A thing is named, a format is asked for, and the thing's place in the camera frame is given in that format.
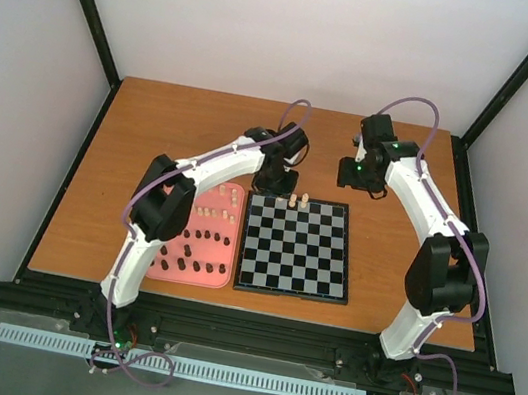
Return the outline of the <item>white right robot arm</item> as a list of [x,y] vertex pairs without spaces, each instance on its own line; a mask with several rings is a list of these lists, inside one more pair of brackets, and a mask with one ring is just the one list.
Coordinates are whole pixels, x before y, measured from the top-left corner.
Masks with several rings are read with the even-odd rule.
[[471,306],[472,321],[486,310],[484,269],[489,241],[452,212],[436,187],[414,141],[399,141],[386,114],[363,118],[354,158],[342,158],[339,186],[366,190],[373,199],[392,190],[412,223],[420,245],[404,279],[406,302],[379,341],[384,356],[419,356],[430,335]]

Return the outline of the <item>light wooden chess piece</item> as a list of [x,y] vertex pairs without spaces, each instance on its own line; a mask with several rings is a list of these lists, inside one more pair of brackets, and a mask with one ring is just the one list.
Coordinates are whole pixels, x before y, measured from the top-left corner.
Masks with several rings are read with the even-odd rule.
[[307,193],[304,193],[302,195],[301,202],[299,203],[301,209],[307,208],[308,198],[309,198],[309,195]]
[[297,203],[297,195],[296,194],[292,194],[291,197],[289,198],[288,206],[289,207],[295,207],[296,203]]

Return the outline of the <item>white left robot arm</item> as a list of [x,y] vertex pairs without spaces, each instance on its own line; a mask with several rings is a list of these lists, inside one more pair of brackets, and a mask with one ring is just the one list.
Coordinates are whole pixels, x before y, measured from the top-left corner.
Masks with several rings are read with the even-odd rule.
[[94,321],[103,334],[116,337],[127,330],[131,315],[124,307],[137,299],[160,248],[185,230],[199,195],[247,174],[258,174],[268,185],[294,182],[293,167],[308,147],[302,125],[290,123],[277,131],[250,128],[230,143],[190,158],[155,157],[122,213],[126,237],[100,284],[107,302],[96,310]]

